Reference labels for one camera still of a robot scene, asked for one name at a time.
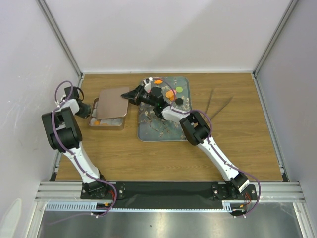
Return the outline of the brown translucent box lid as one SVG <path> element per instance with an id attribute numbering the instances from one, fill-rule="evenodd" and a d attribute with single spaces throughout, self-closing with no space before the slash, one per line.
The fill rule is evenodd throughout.
<path id="1" fill-rule="evenodd" d="M 113 119 L 125 117 L 128 111 L 128 100 L 121 97 L 129 92 L 129 87 L 104 89 L 100 92 L 96 117 L 97 119 Z"/>

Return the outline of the clear box with paper cups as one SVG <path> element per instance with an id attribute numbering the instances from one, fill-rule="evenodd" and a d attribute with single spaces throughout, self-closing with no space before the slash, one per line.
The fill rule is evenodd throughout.
<path id="1" fill-rule="evenodd" d="M 92 130 L 123 130 L 125 125 L 125 117 L 113 119 L 97 119 L 98 98 L 94 99 L 90 116 L 88 117 L 88 126 Z"/>

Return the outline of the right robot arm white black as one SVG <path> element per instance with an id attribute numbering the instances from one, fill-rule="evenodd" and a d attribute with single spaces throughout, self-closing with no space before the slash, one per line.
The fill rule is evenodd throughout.
<path id="1" fill-rule="evenodd" d="M 199 110 L 182 111 L 169 104 L 161 88 L 153 87 L 150 91 L 139 85 L 132 91 L 121 95 L 133 105 L 141 103 L 153 107 L 154 114 L 163 120 L 172 121 L 181 126 L 187 141 L 200 148 L 213 162 L 229 186 L 228 193 L 233 199 L 240 199 L 250 184 L 248 177 L 225 156 L 211 135 L 211 120 L 205 122 L 203 112 Z"/>

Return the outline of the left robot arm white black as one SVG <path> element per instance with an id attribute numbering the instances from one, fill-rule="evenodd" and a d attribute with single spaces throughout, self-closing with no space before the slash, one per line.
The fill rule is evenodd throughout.
<path id="1" fill-rule="evenodd" d="M 91 162 L 83 147 L 83 137 L 75 116 L 87 118 L 90 106 L 83 103 L 84 94 L 78 87 L 64 89 L 65 95 L 56 100 L 56 108 L 41 116 L 50 147 L 65 155 L 82 179 L 82 199 L 114 199 L 113 188 Z"/>

